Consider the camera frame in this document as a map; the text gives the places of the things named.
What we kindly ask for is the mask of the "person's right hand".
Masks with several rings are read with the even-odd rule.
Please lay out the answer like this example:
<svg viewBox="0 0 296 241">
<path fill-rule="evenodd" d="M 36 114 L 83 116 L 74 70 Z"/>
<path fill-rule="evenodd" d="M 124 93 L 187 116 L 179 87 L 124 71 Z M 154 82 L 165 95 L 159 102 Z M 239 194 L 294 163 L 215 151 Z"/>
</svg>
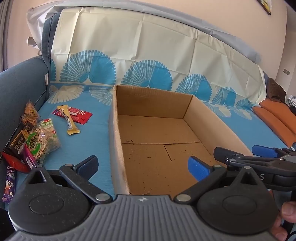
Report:
<svg viewBox="0 0 296 241">
<path fill-rule="evenodd" d="M 283 192 L 269 189 L 279 209 L 271 234 L 277 240 L 288 240 L 295 231 L 295 191 Z"/>
</svg>

